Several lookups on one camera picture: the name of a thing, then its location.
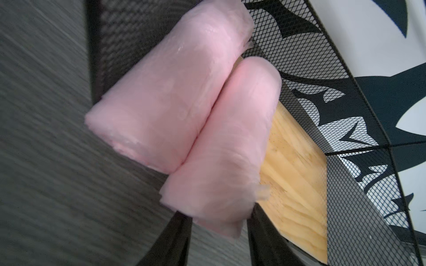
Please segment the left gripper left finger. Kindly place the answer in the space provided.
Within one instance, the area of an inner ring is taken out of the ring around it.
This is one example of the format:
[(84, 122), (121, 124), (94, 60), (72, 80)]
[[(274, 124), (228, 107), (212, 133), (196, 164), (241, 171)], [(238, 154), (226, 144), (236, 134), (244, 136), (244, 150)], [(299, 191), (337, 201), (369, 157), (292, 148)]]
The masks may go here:
[(175, 212), (165, 229), (137, 266), (186, 266), (193, 219)]

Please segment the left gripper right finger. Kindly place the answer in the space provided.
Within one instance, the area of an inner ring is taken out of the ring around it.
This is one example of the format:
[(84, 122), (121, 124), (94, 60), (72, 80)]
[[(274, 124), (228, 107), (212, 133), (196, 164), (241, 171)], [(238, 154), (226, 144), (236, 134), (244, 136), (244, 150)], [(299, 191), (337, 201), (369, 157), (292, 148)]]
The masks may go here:
[(258, 203), (247, 220), (247, 229), (253, 266), (304, 265)]

